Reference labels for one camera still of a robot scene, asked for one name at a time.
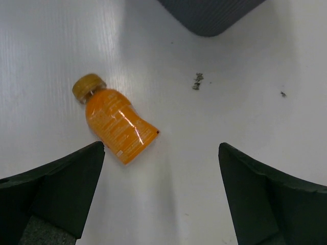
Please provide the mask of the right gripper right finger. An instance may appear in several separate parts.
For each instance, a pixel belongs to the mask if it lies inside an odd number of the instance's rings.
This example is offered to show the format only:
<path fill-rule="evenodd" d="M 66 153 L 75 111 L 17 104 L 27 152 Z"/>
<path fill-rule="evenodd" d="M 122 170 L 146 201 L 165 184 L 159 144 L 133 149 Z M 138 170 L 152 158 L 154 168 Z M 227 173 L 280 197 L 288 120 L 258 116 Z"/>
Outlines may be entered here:
<path fill-rule="evenodd" d="M 326 244 L 326 186 L 265 165 L 228 143 L 219 165 L 238 244 Z"/>

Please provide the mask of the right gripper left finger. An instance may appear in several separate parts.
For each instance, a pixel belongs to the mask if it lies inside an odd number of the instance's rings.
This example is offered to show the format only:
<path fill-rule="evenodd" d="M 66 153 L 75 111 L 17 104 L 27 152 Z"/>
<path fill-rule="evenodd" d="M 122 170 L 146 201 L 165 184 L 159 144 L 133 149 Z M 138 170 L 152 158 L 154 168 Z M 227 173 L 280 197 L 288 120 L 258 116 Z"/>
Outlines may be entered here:
<path fill-rule="evenodd" d="M 94 142 L 27 172 L 1 179 L 1 244 L 76 244 L 105 157 Z"/>

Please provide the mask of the orange juice bottle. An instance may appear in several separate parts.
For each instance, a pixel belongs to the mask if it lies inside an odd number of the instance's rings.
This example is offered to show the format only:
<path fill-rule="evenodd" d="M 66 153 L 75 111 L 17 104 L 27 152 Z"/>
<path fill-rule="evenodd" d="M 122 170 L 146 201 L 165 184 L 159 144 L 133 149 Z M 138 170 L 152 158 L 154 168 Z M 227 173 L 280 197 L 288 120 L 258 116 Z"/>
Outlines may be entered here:
<path fill-rule="evenodd" d="M 131 163 L 159 136 L 159 129 L 143 120 L 132 103 L 122 93 L 107 88 L 97 74 L 81 77 L 72 93 L 85 105 L 90 129 L 124 165 Z"/>

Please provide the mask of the grey mesh waste bin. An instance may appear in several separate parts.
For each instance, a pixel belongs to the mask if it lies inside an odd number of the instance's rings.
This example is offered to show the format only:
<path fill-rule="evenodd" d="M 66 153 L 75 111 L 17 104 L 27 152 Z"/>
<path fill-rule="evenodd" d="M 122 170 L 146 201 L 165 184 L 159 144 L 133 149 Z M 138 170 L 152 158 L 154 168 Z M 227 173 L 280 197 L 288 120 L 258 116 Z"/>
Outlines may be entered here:
<path fill-rule="evenodd" d="M 159 0 L 186 29 L 201 37 L 220 35 L 263 2 L 264 0 Z"/>

